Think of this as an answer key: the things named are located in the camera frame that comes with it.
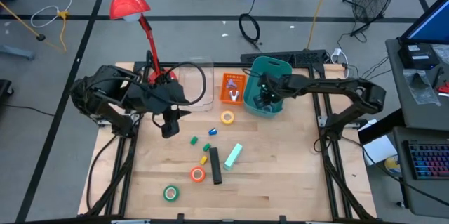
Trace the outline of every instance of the teal plastic bin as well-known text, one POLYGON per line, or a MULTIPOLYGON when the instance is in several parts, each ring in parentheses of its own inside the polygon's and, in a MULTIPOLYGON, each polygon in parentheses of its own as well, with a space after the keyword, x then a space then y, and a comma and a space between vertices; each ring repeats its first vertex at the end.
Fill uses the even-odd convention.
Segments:
MULTIPOLYGON (((254 60, 253 66, 251 67, 252 75, 269 72, 275 77, 280 77, 283 74, 292 74, 292 71, 292 67, 288 63, 266 56, 261 56, 254 60)), ((246 83, 245 92, 243 94, 243 105, 245 110, 256 116, 273 118, 276 114, 282 111, 283 101, 274 104, 271 112, 258 109, 254 103, 254 97, 260 94, 260 87, 257 86, 258 81, 258 77, 250 76, 246 83)))

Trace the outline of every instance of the concrete floor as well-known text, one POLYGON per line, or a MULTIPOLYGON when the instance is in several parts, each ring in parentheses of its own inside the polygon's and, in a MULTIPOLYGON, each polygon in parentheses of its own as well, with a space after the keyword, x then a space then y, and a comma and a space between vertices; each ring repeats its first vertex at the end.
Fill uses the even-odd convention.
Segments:
MULTIPOLYGON (((111 0, 102 0, 99 15, 108 15, 111 0)), ((170 16, 164 21, 152 21, 161 61, 181 61, 206 56, 215 62, 238 62, 242 53, 256 53, 241 38, 236 21, 204 21, 202 16, 238 16, 246 12, 252 0, 147 0, 152 10, 148 16, 170 16), (192 17, 183 21, 182 16, 192 17)), ((252 15, 311 17, 318 0, 257 0, 252 15)), ((435 0, 426 0, 431 5, 435 0)), ((79 51, 89 15, 95 0, 73 0, 71 15, 80 20, 67 23, 65 41, 68 52, 60 54, 34 37, 15 20, 0 12, 0 42, 36 52, 36 59, 27 61, 0 56, 0 78, 13 81, 15 95, 10 104, 28 105, 55 113, 61 99, 74 59, 82 56, 78 77, 91 75, 104 64, 117 61, 143 60, 147 41, 138 25, 123 21, 97 20, 84 53, 79 51)), ((61 8, 67 0, 17 0, 8 5, 18 14, 29 15, 40 8, 55 4, 61 8)), ((385 13, 388 18, 418 18, 423 14, 419 0, 392 0, 385 13)), ((352 17, 351 8, 341 0, 324 0, 321 17, 352 17)), ((264 52, 297 51, 307 45, 310 22, 260 21, 260 47, 264 52)), ((337 47, 341 33, 352 29, 352 22, 318 22, 311 49, 324 48, 331 52, 337 47)), ((368 42, 361 44, 349 37, 341 44, 349 63, 360 73, 385 56, 385 39, 401 35, 410 23, 375 23, 365 32, 368 42)), ((49 40, 57 43, 62 22, 57 20, 43 28, 49 40)), ((386 63, 377 72, 389 69, 386 63)), ((373 79, 387 90, 387 102, 381 119, 399 107, 396 89, 390 74, 373 79)), ((79 114, 71 100, 66 107, 56 133, 47 165, 32 201, 27 220, 66 218, 76 215, 91 160, 97 127, 79 114)), ((0 223, 15 221, 24 199, 36 162, 46 142, 52 119, 30 110, 1 109, 0 164, 0 223)), ((369 168, 368 175, 380 218, 404 223, 449 223, 449 220, 414 216, 395 206, 401 200, 399 184, 378 170, 369 168)))

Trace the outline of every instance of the orange box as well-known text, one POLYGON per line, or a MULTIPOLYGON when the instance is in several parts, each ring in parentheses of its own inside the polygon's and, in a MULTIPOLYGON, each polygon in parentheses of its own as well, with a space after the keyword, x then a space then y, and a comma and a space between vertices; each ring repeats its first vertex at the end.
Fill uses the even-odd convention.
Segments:
POLYGON ((224 73, 222 80, 222 90, 220 92, 220 100, 226 104, 232 105, 241 105, 243 104, 243 92, 245 91, 246 85, 246 75, 245 74, 234 74, 234 73, 224 73), (234 83, 237 85, 237 88, 230 87, 226 88, 227 81, 232 79, 234 83), (230 91, 238 91, 239 96, 237 97, 237 101, 232 101, 231 96, 229 94, 230 91))

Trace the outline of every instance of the yellow tape roll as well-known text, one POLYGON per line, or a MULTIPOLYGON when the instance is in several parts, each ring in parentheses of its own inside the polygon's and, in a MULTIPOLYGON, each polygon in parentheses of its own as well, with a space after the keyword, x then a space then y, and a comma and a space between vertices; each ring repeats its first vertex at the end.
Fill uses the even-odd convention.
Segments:
POLYGON ((234 114, 231 111, 224 111, 222 113, 222 122, 225 125, 232 124, 232 122, 234 122, 234 114))

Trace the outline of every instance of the keyboard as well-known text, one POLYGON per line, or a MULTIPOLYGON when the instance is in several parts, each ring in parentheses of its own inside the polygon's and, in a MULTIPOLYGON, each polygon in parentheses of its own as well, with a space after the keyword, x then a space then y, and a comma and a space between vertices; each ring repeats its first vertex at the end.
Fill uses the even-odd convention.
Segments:
POLYGON ((413 178, 449 179, 448 141, 404 141, 413 178))
POLYGON ((270 58, 288 62, 292 67, 308 67, 314 63, 324 63, 326 58, 325 50, 314 51, 289 51, 289 52, 272 52, 272 53, 249 53, 242 54, 240 61, 244 63, 253 63, 259 56, 267 56, 270 58))

